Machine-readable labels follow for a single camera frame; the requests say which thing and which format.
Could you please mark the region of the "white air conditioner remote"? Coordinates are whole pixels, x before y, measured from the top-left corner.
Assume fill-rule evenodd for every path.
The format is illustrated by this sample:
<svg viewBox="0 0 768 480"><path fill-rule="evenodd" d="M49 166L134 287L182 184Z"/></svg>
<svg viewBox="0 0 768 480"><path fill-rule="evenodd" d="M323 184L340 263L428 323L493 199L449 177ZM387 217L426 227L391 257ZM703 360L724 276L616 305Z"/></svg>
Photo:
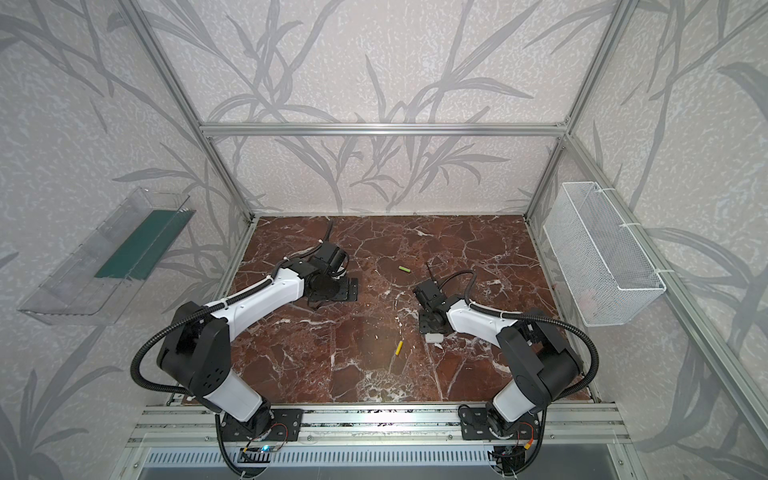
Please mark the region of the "white air conditioner remote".
<svg viewBox="0 0 768 480"><path fill-rule="evenodd" d="M427 344L441 344L444 340L444 335L440 333L426 333L424 340Z"/></svg>

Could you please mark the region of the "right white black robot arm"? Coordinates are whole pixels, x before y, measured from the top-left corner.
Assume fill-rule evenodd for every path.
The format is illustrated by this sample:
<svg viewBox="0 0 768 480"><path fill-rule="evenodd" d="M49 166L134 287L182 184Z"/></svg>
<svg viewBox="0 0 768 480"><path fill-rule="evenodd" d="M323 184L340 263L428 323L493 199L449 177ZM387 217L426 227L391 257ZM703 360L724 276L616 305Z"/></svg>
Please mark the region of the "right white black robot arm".
<svg viewBox="0 0 768 480"><path fill-rule="evenodd" d="M486 404L499 437L507 437L524 415L538 414L586 388L598 373L596 345L569 323L538 311L494 309L471 300L468 293L449 296L434 279L417 284L413 293L423 334L471 335L501 350L512 380Z"/></svg>

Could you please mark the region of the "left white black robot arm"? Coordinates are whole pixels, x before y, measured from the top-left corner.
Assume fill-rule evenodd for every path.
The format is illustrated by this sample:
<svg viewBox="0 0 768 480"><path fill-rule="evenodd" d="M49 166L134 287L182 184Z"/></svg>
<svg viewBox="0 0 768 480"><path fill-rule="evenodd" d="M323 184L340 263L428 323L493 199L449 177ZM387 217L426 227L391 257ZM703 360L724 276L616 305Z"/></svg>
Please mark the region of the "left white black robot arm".
<svg viewBox="0 0 768 480"><path fill-rule="evenodd" d="M347 276L347 253L321 240L285 257L262 281L204 306L189 302L172 323L135 354L131 378L156 392L189 395L210 410L260 435L272 423L269 401L233 369L231 344L257 321L302 298L352 302L358 280Z"/></svg>

